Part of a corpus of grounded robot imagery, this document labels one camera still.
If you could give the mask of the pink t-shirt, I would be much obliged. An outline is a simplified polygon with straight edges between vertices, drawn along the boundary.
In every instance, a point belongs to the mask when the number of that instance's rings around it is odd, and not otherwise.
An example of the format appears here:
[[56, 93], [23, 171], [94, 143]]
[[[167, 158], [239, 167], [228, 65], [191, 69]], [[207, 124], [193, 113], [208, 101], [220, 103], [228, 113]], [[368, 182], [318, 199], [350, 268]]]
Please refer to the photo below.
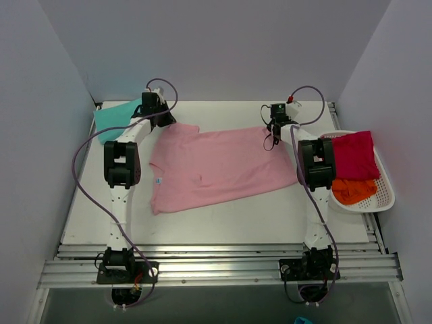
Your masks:
[[268, 131], [251, 127], [201, 132], [176, 123], [159, 136], [149, 165], [155, 215], [225, 203], [295, 184], [284, 146], [263, 147]]

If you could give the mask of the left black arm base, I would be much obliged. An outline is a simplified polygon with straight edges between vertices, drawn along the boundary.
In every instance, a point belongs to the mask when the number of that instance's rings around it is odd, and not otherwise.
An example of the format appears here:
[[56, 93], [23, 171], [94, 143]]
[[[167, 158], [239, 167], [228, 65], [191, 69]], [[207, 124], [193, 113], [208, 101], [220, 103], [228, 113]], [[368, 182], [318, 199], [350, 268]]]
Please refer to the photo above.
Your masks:
[[123, 311], [148, 300], [159, 280], [159, 263], [137, 259], [132, 248], [107, 248], [95, 257], [94, 266], [96, 283], [113, 286], [109, 301]]

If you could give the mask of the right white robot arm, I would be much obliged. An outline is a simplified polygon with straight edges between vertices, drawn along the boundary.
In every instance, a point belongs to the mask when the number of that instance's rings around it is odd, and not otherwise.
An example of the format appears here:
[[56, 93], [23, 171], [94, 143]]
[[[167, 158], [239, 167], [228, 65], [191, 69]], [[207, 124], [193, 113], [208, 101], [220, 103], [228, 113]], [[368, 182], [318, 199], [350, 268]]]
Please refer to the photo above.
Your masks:
[[312, 135], [293, 120], [295, 104], [273, 103], [267, 106], [270, 120], [267, 130], [272, 145], [291, 144], [296, 159], [298, 181], [306, 198], [306, 233], [304, 256], [300, 261], [303, 276], [313, 279], [326, 271], [337, 272], [338, 258], [332, 244], [334, 237], [328, 228], [328, 208], [331, 185], [336, 167], [332, 141]]

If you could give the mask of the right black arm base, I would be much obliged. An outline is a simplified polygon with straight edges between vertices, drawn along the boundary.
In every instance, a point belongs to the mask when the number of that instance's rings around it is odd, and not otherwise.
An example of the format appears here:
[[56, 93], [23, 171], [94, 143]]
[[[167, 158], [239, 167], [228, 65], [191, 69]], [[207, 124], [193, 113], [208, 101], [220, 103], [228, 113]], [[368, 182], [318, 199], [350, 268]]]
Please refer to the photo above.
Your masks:
[[331, 246], [307, 248], [299, 259], [280, 259], [278, 266], [284, 293], [293, 304], [319, 306], [340, 279], [338, 253]]

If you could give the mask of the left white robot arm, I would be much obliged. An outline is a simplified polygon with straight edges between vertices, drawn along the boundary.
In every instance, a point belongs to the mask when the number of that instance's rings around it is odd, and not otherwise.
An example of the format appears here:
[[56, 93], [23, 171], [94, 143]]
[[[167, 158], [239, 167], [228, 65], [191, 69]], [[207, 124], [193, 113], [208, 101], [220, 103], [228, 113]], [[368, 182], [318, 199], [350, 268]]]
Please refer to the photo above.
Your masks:
[[103, 146], [103, 173], [111, 194], [111, 218], [109, 241], [103, 256], [103, 269], [121, 283], [135, 278], [134, 248], [125, 237], [131, 214], [135, 185], [141, 179], [141, 163], [138, 152], [140, 143], [154, 128], [169, 126], [176, 119], [169, 111], [161, 87], [146, 88], [141, 103], [135, 108], [128, 127], [115, 140]]

